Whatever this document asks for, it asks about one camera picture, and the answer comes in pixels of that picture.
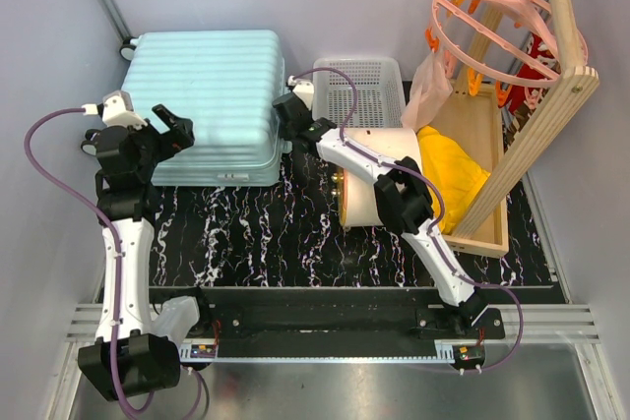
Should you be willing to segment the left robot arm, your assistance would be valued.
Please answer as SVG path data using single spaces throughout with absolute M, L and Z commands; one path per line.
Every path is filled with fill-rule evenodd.
M 127 117 L 94 138 L 105 281 L 94 343 L 80 349 L 78 365 L 107 401 L 175 387 L 184 339 L 205 335 L 213 323 L 211 311 L 193 296 L 168 300 L 157 316 L 151 311 L 149 259 L 158 210 L 153 174 L 159 163 L 194 144 L 191 120 L 162 104 L 153 112 L 165 132 Z

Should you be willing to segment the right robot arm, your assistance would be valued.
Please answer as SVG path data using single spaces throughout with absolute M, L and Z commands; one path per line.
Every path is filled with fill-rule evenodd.
M 447 326 L 458 337 L 480 329 L 488 303 L 441 234 L 432 209 L 429 182 L 411 157 L 396 160 L 346 137 L 328 119 L 315 120 L 293 92 L 275 99 L 280 135 L 299 150 L 335 164 L 372 186 L 385 228 L 419 255 L 445 304 Z

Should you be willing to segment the light blue hard-shell suitcase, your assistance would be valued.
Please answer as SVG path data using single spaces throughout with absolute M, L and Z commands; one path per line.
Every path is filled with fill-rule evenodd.
M 272 106 L 286 92 L 281 41 L 272 30 L 146 32 L 127 41 L 122 90 L 161 133 L 164 105 L 193 123 L 195 144 L 159 164 L 158 186 L 270 187 L 290 145 Z

